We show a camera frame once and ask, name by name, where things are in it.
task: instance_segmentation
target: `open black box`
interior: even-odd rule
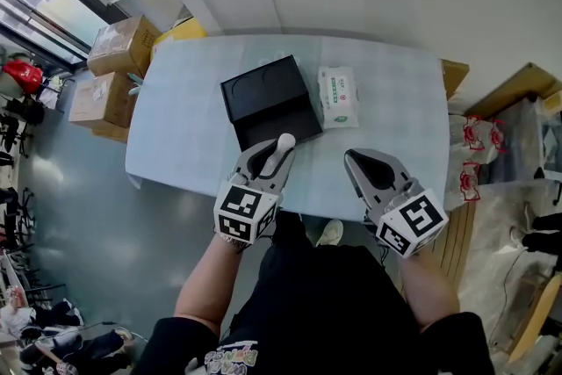
[[[282,133],[297,143],[322,134],[292,55],[231,78],[220,89],[242,151]]]

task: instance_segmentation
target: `glove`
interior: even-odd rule
[[[59,375],[78,375],[78,370],[75,366],[68,363],[58,363],[56,371],[59,372]]]

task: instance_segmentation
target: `checkered tablecloth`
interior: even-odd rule
[[[256,35],[162,43],[134,110],[127,173],[216,195],[240,154],[220,82],[289,54],[319,112],[318,67],[353,68],[360,127],[330,129],[297,147],[285,209],[361,220],[364,204],[343,167],[349,148],[397,156],[443,201],[449,123],[441,61],[419,50],[342,38]]]

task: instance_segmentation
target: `brown cardboard box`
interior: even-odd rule
[[[129,139],[129,129],[122,126],[112,126],[111,128],[109,125],[102,129],[93,128],[91,132],[94,136],[101,136],[108,140],[124,142],[126,144],[126,141]]]
[[[128,94],[132,87],[132,81],[116,72],[79,82],[68,121],[97,130],[128,128],[136,100]]]
[[[129,18],[102,28],[88,56],[94,76],[113,71],[143,77],[150,64],[150,50],[161,35],[144,16]]]

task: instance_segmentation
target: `white shirt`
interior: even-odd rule
[[[6,305],[0,308],[0,324],[4,331],[19,339],[22,330],[31,323],[34,315],[33,308],[18,308],[18,311],[14,311],[12,305]]]

